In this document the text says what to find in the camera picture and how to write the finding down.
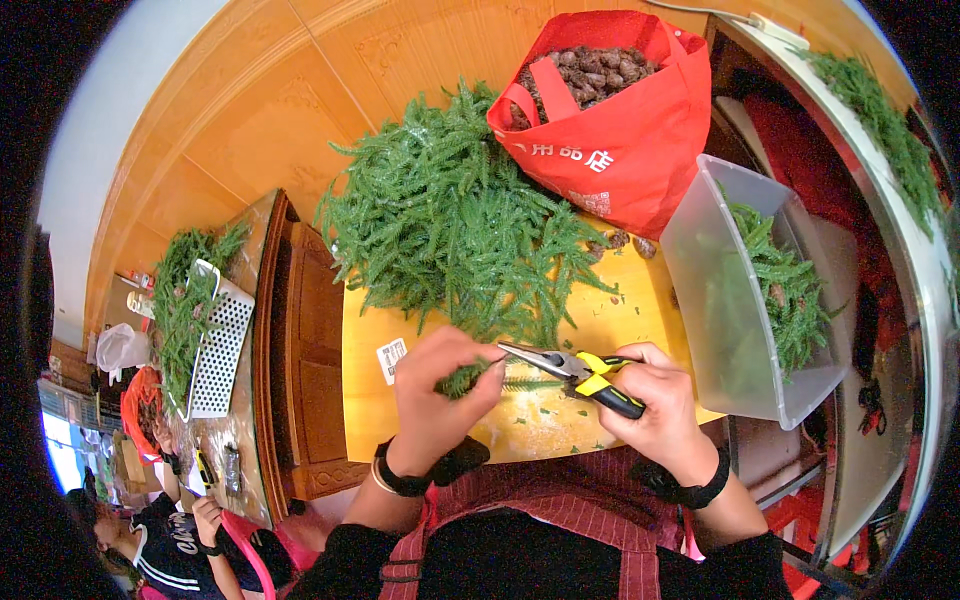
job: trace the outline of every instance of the white plastic bag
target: white plastic bag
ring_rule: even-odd
[[[110,372],[150,362],[150,338],[146,333],[120,323],[100,334],[97,367]]]

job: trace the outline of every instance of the red tote bag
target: red tote bag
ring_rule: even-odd
[[[662,69],[580,110],[553,61],[544,58],[530,72],[548,122],[540,124],[530,92],[513,83],[487,112],[487,123],[540,184],[631,233],[660,239],[707,143],[707,43],[643,12],[565,13],[547,22],[520,69],[579,45],[635,47]],[[530,129],[510,131],[511,103],[523,110]]]

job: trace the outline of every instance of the sticker label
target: sticker label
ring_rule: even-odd
[[[406,353],[407,345],[403,343],[403,338],[396,338],[390,344],[376,349],[376,359],[380,361],[380,369],[383,371],[383,378],[387,380],[387,385],[394,385],[396,363],[400,362]]]

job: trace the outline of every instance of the hand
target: hand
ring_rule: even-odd
[[[478,344],[456,327],[423,338],[396,364],[394,394],[400,431],[387,450],[387,464],[399,476],[422,477],[455,448],[500,399],[504,350]],[[495,362],[466,396],[451,401],[433,391],[437,381],[477,357]]]
[[[700,431],[690,375],[654,344],[629,344],[616,353],[642,361],[627,365],[611,383],[642,399],[647,409],[637,420],[598,405],[600,424],[650,460],[660,463],[683,487],[704,486],[717,470],[713,442]]]
[[[211,495],[204,496],[193,503],[193,517],[197,520],[197,537],[204,546],[217,545],[217,530],[222,522],[220,513],[224,509]]]
[[[174,434],[161,415],[157,415],[154,421],[154,439],[164,454],[174,453]]]

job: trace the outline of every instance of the person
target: person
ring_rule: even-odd
[[[263,591],[252,564],[221,527],[216,499],[204,496],[193,501],[190,492],[180,493],[174,473],[178,461],[173,454],[173,436],[162,420],[157,421],[154,436],[164,456],[163,492],[132,519],[124,519],[84,490],[71,490],[66,502],[74,517],[91,540],[96,540],[100,552],[112,549],[122,555],[170,600],[243,600],[243,589]],[[186,510],[192,508],[192,514],[177,509],[181,500]],[[316,522],[301,519],[295,526],[312,529],[307,532],[310,536],[300,532],[300,537],[311,539],[313,549],[323,549],[325,534]],[[275,588],[292,580],[293,563],[276,534],[258,530],[251,544],[270,571]]]
[[[484,465],[431,489],[424,510],[424,478],[497,403],[505,372],[502,350],[458,329],[425,337],[396,367],[396,436],[288,598],[789,598],[779,540],[697,425],[689,375],[653,344],[617,354],[642,364],[612,382],[647,404],[639,420],[598,406],[625,446]],[[478,356],[492,366],[467,396],[434,392]],[[701,563],[675,552],[677,506],[627,476],[641,455],[713,490],[693,510]]]

